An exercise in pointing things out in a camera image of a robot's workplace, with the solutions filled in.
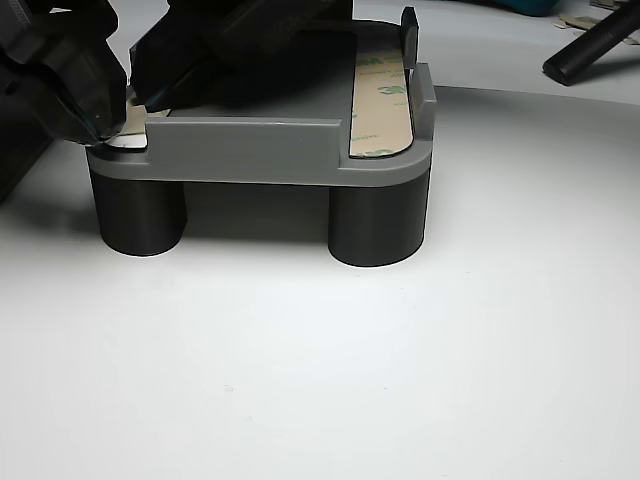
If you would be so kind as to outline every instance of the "black cylinder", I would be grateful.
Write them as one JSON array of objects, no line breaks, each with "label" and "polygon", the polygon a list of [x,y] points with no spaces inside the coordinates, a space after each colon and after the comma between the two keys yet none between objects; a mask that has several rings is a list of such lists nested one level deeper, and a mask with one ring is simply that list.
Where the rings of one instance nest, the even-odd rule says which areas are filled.
[{"label": "black cylinder", "polygon": [[181,182],[117,180],[90,172],[100,233],[112,249],[148,257],[180,241],[187,223]]},{"label": "black cylinder", "polygon": [[640,28],[640,0],[630,0],[544,62],[542,71],[563,85]]},{"label": "black cylinder", "polygon": [[413,255],[424,240],[429,174],[391,187],[333,187],[331,254],[357,267],[389,265]]}]

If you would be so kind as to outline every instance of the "black device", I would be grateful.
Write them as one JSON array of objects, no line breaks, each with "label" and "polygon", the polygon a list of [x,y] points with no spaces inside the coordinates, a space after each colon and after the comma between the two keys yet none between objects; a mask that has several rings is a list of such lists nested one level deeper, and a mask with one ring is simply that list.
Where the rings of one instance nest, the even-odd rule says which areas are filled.
[{"label": "black device", "polygon": [[[132,49],[132,85],[150,111],[195,104],[200,86],[274,53],[310,19],[352,9],[351,0],[168,1]],[[0,200],[52,139],[98,145],[119,133],[127,78],[107,45],[117,28],[108,0],[0,0]]]},{"label": "black device", "polygon": [[542,71],[556,82],[569,86],[580,73],[638,28],[640,0],[629,0],[544,62]]}]

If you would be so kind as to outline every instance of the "black cylindrical leg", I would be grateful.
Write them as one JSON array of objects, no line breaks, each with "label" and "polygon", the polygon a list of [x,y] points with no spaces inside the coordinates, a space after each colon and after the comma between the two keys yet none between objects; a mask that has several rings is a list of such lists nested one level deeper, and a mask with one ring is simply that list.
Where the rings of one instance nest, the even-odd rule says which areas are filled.
[{"label": "black cylindrical leg", "polygon": [[102,239],[126,255],[148,257],[173,248],[187,210],[181,182],[116,180],[91,171]]},{"label": "black cylindrical leg", "polygon": [[391,187],[333,187],[331,254],[357,267],[388,265],[413,255],[424,239],[430,171]]}]

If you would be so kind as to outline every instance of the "teal object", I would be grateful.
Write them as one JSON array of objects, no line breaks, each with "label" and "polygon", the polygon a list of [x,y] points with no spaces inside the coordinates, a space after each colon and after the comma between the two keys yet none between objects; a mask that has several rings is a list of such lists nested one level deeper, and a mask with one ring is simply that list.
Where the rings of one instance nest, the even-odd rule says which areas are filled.
[{"label": "teal object", "polygon": [[495,3],[513,8],[516,12],[532,17],[549,15],[559,0],[496,0]]}]

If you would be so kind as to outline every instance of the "gray raised edge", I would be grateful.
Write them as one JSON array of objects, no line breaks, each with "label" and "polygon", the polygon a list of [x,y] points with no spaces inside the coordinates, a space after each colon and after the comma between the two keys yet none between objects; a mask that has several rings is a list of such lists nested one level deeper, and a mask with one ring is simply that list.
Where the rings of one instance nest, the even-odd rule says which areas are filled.
[{"label": "gray raised edge", "polygon": [[429,65],[426,63],[419,63],[413,71],[409,81],[409,103],[412,109],[415,137],[433,141],[437,100]]}]

